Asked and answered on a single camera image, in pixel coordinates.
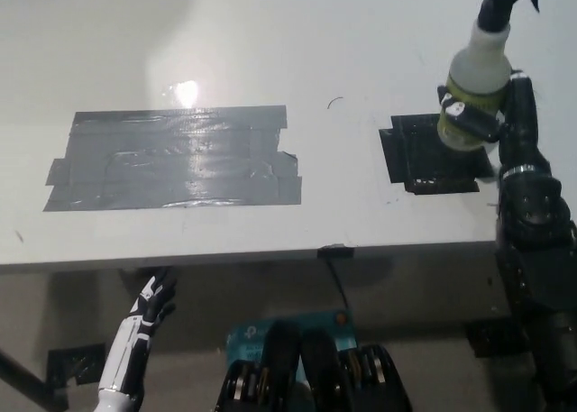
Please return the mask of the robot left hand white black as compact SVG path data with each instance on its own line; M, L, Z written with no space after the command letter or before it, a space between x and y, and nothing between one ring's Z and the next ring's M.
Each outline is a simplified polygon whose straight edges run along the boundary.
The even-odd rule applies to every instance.
M151 340L176 305L176 279L169 268L157 269L145 284L128 316L121 322L99 382L100 389L131 398L143 389Z

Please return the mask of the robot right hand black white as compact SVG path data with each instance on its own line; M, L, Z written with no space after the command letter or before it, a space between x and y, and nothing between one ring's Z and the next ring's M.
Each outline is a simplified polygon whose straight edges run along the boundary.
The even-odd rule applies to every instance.
M536 100L532 80L525 72L514 70L509 77L499 106L503 121L466 104L447 86L439 86L437 95L445 120L441 134L449 137L447 144L454 150L473 142L496 142L501 180L527 173L551 175L550 163L538 148Z

